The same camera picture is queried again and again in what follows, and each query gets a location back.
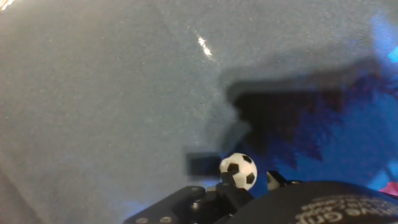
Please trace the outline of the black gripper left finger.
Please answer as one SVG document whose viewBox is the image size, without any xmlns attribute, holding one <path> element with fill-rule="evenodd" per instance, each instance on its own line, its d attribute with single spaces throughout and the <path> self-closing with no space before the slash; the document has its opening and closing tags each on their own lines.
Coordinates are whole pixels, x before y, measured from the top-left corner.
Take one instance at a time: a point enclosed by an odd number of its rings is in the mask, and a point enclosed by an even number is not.
<svg viewBox="0 0 398 224">
<path fill-rule="evenodd" d="M 235 186 L 233 176 L 224 172 L 213 188 L 184 187 L 130 216 L 123 224 L 226 223 L 254 197 Z"/>
</svg>

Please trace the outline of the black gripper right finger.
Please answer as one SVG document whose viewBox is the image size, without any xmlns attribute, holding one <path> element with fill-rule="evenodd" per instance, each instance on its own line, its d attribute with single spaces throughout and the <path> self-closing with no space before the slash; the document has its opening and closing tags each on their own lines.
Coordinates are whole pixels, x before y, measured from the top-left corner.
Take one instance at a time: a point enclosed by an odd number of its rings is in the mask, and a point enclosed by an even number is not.
<svg viewBox="0 0 398 224">
<path fill-rule="evenodd" d="M 276 170 L 267 171 L 266 176 L 267 176 L 268 191 L 279 189 L 281 187 L 285 187 L 288 185 L 294 185 L 294 184 L 301 183 L 300 180 L 287 180 Z"/>
</svg>

